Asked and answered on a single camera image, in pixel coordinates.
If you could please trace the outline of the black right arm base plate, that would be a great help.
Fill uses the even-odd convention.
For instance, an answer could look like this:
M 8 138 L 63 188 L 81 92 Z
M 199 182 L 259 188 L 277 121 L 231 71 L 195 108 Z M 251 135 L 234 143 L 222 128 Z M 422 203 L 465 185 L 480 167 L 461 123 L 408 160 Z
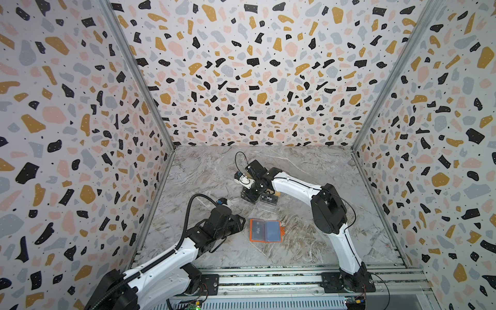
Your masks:
M 325 293 L 374 293 L 376 287 L 369 272 L 358 272 L 354 275 L 347 273 L 322 273 L 322 287 Z

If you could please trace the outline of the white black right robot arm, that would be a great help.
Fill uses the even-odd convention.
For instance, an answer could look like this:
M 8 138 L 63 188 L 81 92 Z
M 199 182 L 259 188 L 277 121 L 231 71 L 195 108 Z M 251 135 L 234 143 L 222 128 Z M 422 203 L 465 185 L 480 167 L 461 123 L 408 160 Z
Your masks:
M 250 174 L 252 178 L 243 189 L 244 200 L 256 203 L 269 192 L 280 192 L 310 206 L 315 226 L 328 236 L 337 254 L 344 289 L 375 291 L 371 274 L 351 240 L 346 206 L 333 185 L 304 182 L 275 167 L 255 169 Z

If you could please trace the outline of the orange card holder wallet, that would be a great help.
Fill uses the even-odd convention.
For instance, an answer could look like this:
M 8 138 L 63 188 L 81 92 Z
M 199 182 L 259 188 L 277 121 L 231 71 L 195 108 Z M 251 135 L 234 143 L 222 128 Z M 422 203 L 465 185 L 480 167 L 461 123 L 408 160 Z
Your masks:
M 256 242 L 251 240 L 251 220 L 261 220 L 261 219 L 250 219 L 249 221 L 249 240 L 251 242 Z M 280 243 L 285 235 L 284 228 L 280 225 L 277 220 L 261 220 L 265 222 L 265 241 L 258 243 Z

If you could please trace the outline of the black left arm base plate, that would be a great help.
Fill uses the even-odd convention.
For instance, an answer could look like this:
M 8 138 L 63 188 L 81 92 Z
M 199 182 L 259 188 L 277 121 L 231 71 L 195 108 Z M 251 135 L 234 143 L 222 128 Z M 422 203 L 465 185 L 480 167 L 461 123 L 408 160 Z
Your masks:
M 174 296 L 178 297 L 201 297 L 217 296 L 219 289 L 219 274 L 206 274 L 193 280 L 186 289 L 183 289 Z

